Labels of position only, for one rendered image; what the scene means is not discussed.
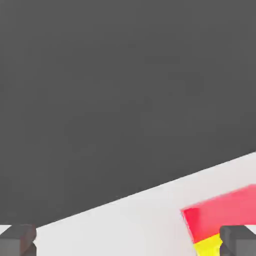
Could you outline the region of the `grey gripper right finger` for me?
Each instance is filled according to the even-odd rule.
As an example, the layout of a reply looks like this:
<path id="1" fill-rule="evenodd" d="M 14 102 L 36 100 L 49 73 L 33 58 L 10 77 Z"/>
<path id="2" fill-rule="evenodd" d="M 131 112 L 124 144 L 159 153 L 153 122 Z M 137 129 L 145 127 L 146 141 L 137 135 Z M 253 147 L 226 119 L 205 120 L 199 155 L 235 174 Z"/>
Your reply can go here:
<path id="1" fill-rule="evenodd" d="M 256 256 L 256 225 L 220 227 L 220 256 Z"/>

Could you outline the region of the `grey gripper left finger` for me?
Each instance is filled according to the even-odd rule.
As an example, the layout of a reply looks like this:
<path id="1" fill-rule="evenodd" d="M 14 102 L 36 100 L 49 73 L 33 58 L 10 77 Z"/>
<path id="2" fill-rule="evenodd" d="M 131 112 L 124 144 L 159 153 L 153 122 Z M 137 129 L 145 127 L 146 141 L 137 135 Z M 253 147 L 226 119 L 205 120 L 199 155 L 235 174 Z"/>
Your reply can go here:
<path id="1" fill-rule="evenodd" d="M 0 234 L 0 256 L 37 256 L 33 224 L 15 224 Z"/>

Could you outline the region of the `small yellow cube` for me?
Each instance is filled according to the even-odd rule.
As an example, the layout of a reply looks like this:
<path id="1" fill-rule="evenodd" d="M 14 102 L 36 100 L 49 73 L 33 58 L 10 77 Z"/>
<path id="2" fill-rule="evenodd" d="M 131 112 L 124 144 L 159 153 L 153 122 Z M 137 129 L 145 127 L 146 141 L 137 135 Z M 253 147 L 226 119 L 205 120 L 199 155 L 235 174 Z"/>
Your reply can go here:
<path id="1" fill-rule="evenodd" d="M 222 240 L 218 233 L 195 243 L 193 246 L 197 256 L 220 256 L 221 244 Z"/>

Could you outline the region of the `large red box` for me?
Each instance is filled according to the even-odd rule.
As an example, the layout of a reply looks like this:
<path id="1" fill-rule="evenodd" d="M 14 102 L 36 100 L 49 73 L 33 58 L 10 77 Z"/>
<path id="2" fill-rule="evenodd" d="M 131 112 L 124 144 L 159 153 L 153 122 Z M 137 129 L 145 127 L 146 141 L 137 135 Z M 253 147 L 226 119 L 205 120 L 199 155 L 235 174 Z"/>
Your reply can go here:
<path id="1" fill-rule="evenodd" d="M 256 225 L 256 184 L 182 208 L 194 244 L 219 233 L 221 226 Z"/>

